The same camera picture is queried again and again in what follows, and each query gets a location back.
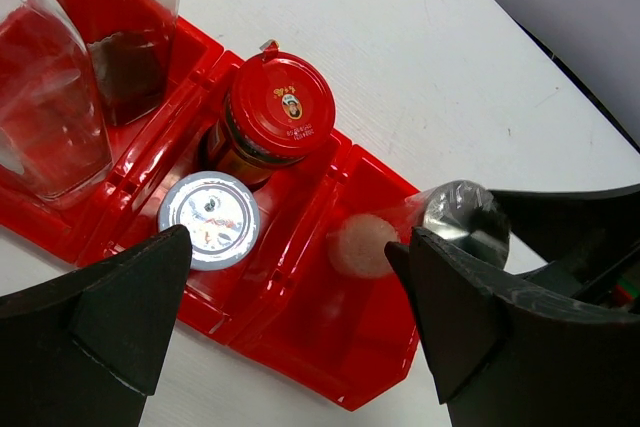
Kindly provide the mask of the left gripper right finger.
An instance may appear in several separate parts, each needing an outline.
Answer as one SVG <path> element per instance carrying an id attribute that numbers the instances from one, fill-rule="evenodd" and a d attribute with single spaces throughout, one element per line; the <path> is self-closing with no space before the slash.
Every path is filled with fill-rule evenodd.
<path id="1" fill-rule="evenodd" d="M 417 228 L 411 303 L 455 426 L 635 426 L 639 318 L 539 287 Z"/>

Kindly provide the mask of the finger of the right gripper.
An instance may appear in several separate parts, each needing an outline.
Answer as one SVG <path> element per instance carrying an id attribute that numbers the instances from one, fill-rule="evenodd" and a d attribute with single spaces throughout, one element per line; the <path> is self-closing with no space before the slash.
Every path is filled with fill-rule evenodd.
<path id="1" fill-rule="evenodd" d="M 639 186 L 603 191 L 495 190 L 511 231 L 545 264 L 519 277 L 566 297 L 602 297 L 639 274 Z"/>
<path id="2" fill-rule="evenodd" d="M 401 242 L 387 242 L 384 254 L 404 290 L 409 292 L 412 289 L 409 246 Z"/>

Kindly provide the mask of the red plastic organizer tray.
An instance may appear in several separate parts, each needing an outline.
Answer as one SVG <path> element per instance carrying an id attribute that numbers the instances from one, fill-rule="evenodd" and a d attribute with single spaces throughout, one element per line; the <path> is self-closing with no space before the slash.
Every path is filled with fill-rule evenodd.
<path id="1" fill-rule="evenodd" d="M 157 232 L 167 191 L 197 167 L 241 59 L 184 19 L 177 22 L 169 89 L 153 113 L 113 127 L 114 167 L 88 198 L 56 211 L 9 176 L 1 222 L 54 256 L 84 267 Z M 340 132 L 256 193 L 256 248 L 218 272 L 194 272 L 179 319 L 353 411 L 407 375 L 418 334 L 394 276 L 338 274 L 326 235 L 344 218 L 404 199 L 413 187 Z"/>

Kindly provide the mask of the clear jar with metal lid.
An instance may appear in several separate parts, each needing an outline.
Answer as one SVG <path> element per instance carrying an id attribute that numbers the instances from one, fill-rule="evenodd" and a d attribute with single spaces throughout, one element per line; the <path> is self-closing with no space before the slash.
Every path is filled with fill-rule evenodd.
<path id="1" fill-rule="evenodd" d="M 418 192 L 383 209 L 346 217 L 327 233 L 333 269 L 348 277 L 379 279 L 392 273 L 384 248 L 408 243 L 422 227 L 500 269 L 510 250 L 511 224 L 494 195 L 469 180 Z"/>

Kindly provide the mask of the small dark spice jar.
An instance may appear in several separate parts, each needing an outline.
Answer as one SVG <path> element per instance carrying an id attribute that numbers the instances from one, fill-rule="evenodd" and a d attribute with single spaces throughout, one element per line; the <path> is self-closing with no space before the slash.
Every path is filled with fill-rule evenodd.
<path id="1" fill-rule="evenodd" d="M 252 192 L 235 177 L 200 171 L 179 180 L 166 193 L 158 229 L 184 226 L 192 244 L 191 268 L 220 271 L 235 266 L 253 250 L 261 227 Z"/>

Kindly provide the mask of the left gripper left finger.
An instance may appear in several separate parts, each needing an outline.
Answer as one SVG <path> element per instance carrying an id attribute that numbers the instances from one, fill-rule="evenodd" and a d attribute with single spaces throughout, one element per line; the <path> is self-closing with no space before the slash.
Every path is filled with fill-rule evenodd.
<path id="1" fill-rule="evenodd" d="M 4 426 L 136 426 L 154 395 L 191 267 L 170 227 L 1 299 Z"/>

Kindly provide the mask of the red-capped brown sauce bottle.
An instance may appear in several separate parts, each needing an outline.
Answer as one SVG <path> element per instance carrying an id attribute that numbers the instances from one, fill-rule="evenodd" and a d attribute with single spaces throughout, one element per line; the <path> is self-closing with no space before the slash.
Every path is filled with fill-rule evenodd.
<path id="1" fill-rule="evenodd" d="M 200 164 L 257 190 L 320 149 L 335 120 L 323 75 L 271 39 L 234 75 L 218 120 L 201 140 Z"/>

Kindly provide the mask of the clear glass oil bottle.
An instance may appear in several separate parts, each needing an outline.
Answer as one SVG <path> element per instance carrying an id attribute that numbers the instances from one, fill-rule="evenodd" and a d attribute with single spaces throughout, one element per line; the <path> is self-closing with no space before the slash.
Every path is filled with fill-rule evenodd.
<path id="1" fill-rule="evenodd" d="M 89 50 L 107 123 L 157 108 L 168 85 L 180 0 L 58 0 Z"/>

